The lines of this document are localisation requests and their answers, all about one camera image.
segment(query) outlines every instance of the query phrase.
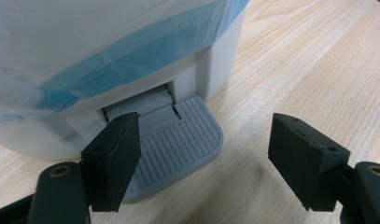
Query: ridged surface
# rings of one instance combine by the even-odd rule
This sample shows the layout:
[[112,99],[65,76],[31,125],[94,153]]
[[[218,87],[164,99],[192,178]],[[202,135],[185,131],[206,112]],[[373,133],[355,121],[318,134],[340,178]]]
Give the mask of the ridged surface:
[[222,132],[199,97],[176,105],[181,119],[141,138],[142,157],[123,201],[141,199],[217,155]]

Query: metal screw hole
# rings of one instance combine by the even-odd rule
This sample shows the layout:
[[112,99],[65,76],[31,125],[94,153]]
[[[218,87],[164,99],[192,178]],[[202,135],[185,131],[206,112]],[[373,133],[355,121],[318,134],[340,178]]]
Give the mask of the metal screw hole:
[[375,175],[380,175],[380,167],[379,166],[369,166],[368,169]]
[[55,167],[51,172],[49,172],[50,177],[60,177],[66,175],[70,172],[70,167],[68,166],[58,166]]

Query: white plastic device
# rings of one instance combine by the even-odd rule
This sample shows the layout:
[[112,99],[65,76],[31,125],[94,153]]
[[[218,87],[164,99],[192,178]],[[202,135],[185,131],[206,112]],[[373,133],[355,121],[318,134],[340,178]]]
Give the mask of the white plastic device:
[[47,119],[0,123],[0,145],[41,159],[70,159],[106,126],[101,108],[166,84],[175,102],[214,95],[231,72],[244,10],[212,46],[159,71],[93,98],[83,99]]

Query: wooden table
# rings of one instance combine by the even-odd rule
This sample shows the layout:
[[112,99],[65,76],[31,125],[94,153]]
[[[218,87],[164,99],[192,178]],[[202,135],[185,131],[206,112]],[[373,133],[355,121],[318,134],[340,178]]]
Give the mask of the wooden table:
[[[93,223],[339,223],[306,212],[267,157],[274,112],[298,117],[380,162],[380,4],[252,0],[232,76],[207,102],[225,133],[218,158]],[[42,161],[0,147],[0,207],[31,194]]]

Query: grey plastic step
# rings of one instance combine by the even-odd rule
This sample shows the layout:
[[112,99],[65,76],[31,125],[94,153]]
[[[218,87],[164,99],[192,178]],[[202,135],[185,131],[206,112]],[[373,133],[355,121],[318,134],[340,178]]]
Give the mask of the grey plastic step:
[[147,112],[139,126],[142,157],[124,203],[135,203],[194,172],[212,161],[223,143],[222,130],[198,96]]

